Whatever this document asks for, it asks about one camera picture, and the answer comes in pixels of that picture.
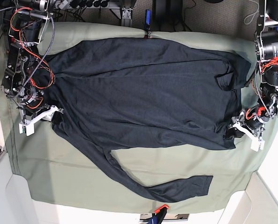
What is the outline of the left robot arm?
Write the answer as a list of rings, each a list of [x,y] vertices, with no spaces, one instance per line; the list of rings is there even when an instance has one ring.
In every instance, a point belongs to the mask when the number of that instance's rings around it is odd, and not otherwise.
[[[257,104],[232,118],[225,138],[243,135],[263,142],[264,126],[278,117],[278,0],[258,2],[257,28],[254,34],[257,63],[244,86],[252,85]]]

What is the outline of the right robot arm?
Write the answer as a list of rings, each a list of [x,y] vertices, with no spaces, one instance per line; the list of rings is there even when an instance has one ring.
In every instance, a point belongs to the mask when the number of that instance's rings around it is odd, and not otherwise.
[[[9,50],[5,75],[1,86],[7,99],[13,100],[23,123],[56,106],[55,112],[42,120],[58,123],[63,109],[57,101],[48,101],[44,90],[55,83],[55,76],[40,55],[38,44],[43,40],[48,24],[53,24],[55,0],[16,0],[10,19]]]

